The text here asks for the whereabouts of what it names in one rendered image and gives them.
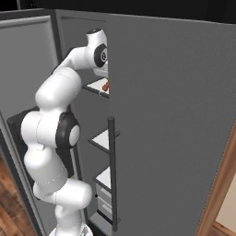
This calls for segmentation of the wooden cabinet side panel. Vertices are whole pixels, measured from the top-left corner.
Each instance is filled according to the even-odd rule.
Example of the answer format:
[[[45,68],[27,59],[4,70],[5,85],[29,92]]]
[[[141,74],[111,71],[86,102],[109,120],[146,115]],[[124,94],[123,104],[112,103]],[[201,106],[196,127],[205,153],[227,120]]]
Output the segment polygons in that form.
[[[204,209],[195,231],[195,236],[207,236],[211,231],[235,173],[236,119],[234,120],[233,126],[230,130],[230,136],[220,159],[214,181],[211,185]]]

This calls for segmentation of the grey freezer door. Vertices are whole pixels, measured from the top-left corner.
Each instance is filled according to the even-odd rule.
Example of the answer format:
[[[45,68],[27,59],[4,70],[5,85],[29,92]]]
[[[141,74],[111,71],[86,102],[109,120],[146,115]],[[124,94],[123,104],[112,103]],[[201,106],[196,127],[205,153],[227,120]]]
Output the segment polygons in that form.
[[[24,205],[30,207],[27,213],[36,224],[36,236],[48,236],[55,227],[53,206],[32,194],[24,162],[6,120],[35,106],[35,93],[57,62],[53,24],[48,14],[0,14],[0,130],[9,151],[4,158],[16,166],[15,172],[27,195]]]

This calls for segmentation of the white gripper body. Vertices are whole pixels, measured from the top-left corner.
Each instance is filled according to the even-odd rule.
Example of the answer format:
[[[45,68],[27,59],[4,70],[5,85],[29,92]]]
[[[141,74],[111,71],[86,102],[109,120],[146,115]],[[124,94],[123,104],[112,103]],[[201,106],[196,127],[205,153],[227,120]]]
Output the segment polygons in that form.
[[[93,63],[94,68],[93,72],[97,77],[108,77],[108,62],[105,62],[105,64],[102,67],[97,67],[96,63]]]

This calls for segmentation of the grey fridge door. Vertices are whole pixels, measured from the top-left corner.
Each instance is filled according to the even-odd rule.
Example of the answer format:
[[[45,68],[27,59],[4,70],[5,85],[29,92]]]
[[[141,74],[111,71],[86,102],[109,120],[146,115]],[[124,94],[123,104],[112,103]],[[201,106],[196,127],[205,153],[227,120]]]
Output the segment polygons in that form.
[[[112,15],[117,236],[195,236],[236,119],[236,25]]]

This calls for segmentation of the white freezer drawer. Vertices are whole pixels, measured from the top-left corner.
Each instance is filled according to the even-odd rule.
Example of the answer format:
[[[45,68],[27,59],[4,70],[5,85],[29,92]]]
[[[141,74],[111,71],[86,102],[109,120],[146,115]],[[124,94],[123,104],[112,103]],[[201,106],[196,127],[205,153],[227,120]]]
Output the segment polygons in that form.
[[[96,190],[99,211],[112,220],[112,194],[99,184],[96,184]]]

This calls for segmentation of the white freezer shelf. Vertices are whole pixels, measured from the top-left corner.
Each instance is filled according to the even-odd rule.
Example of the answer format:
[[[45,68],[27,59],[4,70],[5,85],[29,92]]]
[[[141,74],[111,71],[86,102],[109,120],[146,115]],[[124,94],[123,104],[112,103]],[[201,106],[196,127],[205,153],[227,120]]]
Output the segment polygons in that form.
[[[92,93],[95,93],[99,96],[104,98],[109,98],[109,90],[104,91],[102,87],[108,82],[107,78],[100,78],[96,81],[88,83],[87,85],[83,86],[83,89],[88,90]]]
[[[103,171],[99,172],[93,178],[93,181],[95,182],[97,189],[103,188],[110,193],[112,191],[110,167],[106,167]]]
[[[105,153],[109,153],[109,136],[108,130],[101,131],[97,135],[90,138],[89,143],[96,148],[104,151]]]

